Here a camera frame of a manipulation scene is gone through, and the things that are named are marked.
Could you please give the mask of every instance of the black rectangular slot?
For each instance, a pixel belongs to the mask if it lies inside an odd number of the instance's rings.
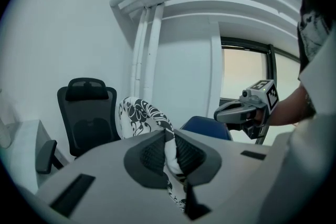
[[[95,177],[80,174],[50,205],[50,207],[65,217],[69,217],[78,205]]]
[[[266,158],[266,154],[256,153],[252,151],[243,151],[241,154],[253,159],[259,159],[261,161],[263,161]]]

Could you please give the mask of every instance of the black and white patterned fabric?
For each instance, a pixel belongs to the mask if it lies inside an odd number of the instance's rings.
[[[185,209],[185,177],[177,162],[174,128],[167,116],[148,102],[136,97],[127,97],[119,104],[121,139],[166,130],[170,135],[165,142],[164,173],[168,177],[167,190],[176,205]]]

